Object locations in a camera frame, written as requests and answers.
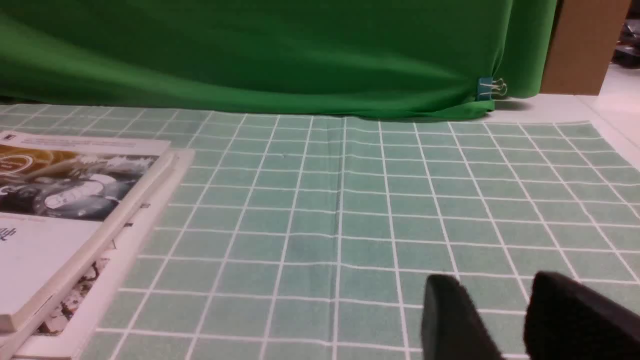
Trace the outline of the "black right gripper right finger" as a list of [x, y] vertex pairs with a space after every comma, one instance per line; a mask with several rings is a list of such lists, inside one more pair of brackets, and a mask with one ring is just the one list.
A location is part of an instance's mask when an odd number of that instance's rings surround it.
[[540, 271], [523, 339], [531, 360], [637, 360], [640, 318], [568, 276]]

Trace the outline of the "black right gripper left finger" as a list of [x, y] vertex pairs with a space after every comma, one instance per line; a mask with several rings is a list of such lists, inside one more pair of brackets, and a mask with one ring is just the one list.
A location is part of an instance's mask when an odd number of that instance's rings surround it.
[[473, 300], [450, 275], [429, 275], [421, 322], [424, 360], [502, 360]]

